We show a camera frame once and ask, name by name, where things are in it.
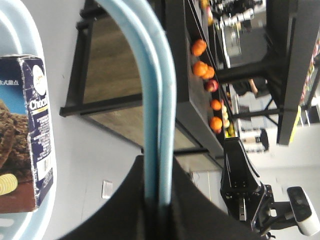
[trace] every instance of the cookie box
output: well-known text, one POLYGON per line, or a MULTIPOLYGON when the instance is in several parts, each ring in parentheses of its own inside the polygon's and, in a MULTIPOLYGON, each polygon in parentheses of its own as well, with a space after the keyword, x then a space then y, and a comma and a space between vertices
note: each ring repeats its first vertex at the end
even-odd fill
POLYGON ((53 184, 47 79, 40 58, 0 57, 0 213, 36 210, 53 184))

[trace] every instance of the cookie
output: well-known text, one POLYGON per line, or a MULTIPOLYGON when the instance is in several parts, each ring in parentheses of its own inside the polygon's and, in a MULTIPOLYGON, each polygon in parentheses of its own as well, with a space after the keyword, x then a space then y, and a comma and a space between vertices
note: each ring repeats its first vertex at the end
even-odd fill
POLYGON ((5 164, 15 141, 14 120, 5 103, 0 99, 0 168, 5 164))

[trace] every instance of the light blue handle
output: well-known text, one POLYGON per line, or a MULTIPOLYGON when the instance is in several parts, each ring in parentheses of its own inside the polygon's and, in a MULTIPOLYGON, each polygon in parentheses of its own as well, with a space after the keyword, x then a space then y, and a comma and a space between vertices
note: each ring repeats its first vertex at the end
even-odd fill
POLYGON ((165 32, 145 0, 98 0, 135 56, 143 92, 144 191, 161 208, 171 201, 176 72, 165 32))

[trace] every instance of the wall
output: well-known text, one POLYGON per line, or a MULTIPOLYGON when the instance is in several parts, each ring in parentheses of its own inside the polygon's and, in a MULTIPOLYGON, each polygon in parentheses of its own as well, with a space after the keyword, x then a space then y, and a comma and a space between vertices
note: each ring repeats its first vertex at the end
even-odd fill
POLYGON ((258 169, 320 166, 320 124, 298 126, 289 146, 277 145, 277 129, 267 129, 269 152, 250 153, 248 156, 258 169))
POLYGON ((221 171, 194 172, 193 181, 203 195, 227 213, 227 207, 220 195, 221 174, 221 171))
POLYGON ((117 189, 140 150, 76 116, 65 105, 84 0, 23 0, 43 44, 57 160, 57 192, 44 240, 54 240, 93 214, 105 201, 102 181, 117 189))

